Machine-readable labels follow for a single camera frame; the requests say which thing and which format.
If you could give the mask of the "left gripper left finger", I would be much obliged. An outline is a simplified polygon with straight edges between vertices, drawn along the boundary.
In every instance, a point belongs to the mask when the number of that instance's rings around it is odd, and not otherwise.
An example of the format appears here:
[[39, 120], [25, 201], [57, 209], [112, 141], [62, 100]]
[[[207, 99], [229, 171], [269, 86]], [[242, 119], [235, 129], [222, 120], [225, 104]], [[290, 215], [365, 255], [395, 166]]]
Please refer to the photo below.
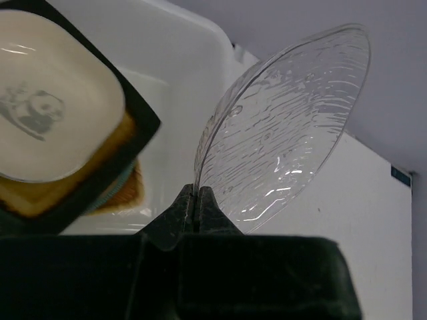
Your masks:
[[177, 319], [173, 255], [191, 185], [134, 235], [4, 237], [2, 319]]

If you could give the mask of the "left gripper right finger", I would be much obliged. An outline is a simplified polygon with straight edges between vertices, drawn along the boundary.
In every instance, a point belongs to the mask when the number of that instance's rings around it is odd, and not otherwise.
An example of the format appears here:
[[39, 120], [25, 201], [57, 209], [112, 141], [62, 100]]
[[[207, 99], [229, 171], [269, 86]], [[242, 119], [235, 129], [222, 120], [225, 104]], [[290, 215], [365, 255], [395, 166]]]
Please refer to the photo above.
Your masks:
[[361, 319], [339, 245], [323, 237], [244, 235], [202, 187], [195, 231], [177, 245], [182, 319]]

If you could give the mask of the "woven bamboo triangular plate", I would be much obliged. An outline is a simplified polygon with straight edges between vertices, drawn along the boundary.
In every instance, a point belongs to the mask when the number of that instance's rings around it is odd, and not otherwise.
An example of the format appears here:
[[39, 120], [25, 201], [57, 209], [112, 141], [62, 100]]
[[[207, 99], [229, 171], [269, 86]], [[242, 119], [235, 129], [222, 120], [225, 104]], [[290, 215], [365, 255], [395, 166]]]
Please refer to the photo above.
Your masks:
[[125, 186], [105, 205], [92, 213], [102, 214], [131, 209], [143, 202], [144, 195], [145, 190], [143, 186], [141, 167], [139, 162], [136, 161], [133, 173]]

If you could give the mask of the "teal round plate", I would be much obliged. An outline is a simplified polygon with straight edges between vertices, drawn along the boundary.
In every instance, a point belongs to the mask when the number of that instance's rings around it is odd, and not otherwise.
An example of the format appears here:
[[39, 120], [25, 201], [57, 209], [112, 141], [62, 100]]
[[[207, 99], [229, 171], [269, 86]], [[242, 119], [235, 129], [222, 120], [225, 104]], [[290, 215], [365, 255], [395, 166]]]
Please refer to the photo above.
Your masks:
[[135, 167], [135, 161], [119, 175], [119, 177], [84, 211], [85, 214], [90, 214], [105, 205], [112, 199], [127, 183]]

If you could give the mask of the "black and amber square plate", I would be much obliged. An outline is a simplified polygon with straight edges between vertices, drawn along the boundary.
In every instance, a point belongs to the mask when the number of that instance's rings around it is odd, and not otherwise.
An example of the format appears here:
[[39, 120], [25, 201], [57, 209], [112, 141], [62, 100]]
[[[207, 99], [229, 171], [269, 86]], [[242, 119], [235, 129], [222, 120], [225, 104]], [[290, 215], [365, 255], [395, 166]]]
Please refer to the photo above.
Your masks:
[[26, 218], [16, 211], [8, 209], [1, 202], [1, 235], [57, 235], [83, 215], [95, 203], [103, 191], [109, 187], [119, 174], [138, 156], [151, 141], [161, 126], [159, 117], [148, 105], [136, 88], [113, 66], [93, 43], [86, 38], [67, 18], [46, 1], [4, 1], [1, 9], [12, 9], [26, 13], [34, 13], [46, 18], [64, 28], [89, 52], [95, 55], [119, 81], [125, 95], [126, 114], [131, 123], [125, 128], [130, 130], [125, 134], [123, 142], [113, 148], [93, 172], [60, 200], [52, 208], [44, 211], [35, 218]]

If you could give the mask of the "beige square bowl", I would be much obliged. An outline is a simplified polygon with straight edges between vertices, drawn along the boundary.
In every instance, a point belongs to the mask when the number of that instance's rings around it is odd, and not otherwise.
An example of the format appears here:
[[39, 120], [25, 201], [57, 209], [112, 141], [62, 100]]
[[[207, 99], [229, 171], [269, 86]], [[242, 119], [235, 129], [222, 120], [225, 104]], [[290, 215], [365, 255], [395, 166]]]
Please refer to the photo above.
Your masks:
[[81, 169], [120, 124], [109, 67], [40, 15], [1, 11], [1, 175], [57, 181]]

